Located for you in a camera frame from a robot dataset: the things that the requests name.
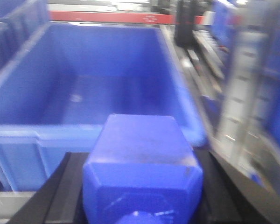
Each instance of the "red panel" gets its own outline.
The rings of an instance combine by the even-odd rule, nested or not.
[[[171,24],[172,16],[146,13],[94,13],[50,11],[54,21],[122,22],[145,24]]]

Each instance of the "red stripe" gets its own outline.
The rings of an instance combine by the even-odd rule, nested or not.
[[[54,21],[122,22],[145,24],[171,24],[172,16],[146,13],[94,13],[50,11]]]

